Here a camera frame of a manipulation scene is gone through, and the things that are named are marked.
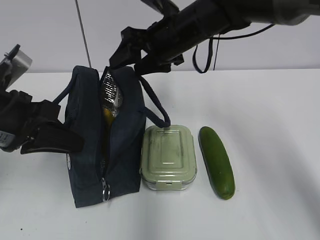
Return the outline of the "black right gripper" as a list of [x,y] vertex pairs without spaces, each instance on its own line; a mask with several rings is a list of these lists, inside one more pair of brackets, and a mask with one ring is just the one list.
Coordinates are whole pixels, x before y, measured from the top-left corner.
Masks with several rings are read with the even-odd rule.
[[119,69],[134,64],[139,76],[169,73],[171,63],[182,64],[183,53],[207,38],[196,23],[155,22],[148,29],[128,26],[121,31],[121,43],[109,58],[109,66]]

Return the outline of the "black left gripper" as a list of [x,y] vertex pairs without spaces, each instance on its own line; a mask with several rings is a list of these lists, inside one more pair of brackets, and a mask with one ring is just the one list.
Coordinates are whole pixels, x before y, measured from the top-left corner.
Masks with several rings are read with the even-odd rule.
[[49,100],[33,102],[23,91],[0,91],[0,149],[22,155],[79,153],[84,139],[60,124],[61,106]]

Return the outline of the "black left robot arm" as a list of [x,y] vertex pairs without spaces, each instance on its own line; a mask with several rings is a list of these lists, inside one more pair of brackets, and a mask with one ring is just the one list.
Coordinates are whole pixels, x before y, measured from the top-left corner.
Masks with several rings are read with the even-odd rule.
[[61,106],[55,101],[33,102],[32,96],[0,91],[0,149],[11,153],[78,153],[84,140],[58,120]]

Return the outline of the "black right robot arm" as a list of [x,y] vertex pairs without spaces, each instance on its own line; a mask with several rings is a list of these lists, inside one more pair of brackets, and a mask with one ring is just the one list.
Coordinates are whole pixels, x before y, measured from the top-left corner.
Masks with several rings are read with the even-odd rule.
[[163,18],[147,29],[126,27],[109,59],[112,69],[133,65],[138,75],[169,73],[184,62],[184,52],[216,35],[251,23],[296,26],[320,14],[318,0],[196,0],[182,10],[171,0],[144,3]]

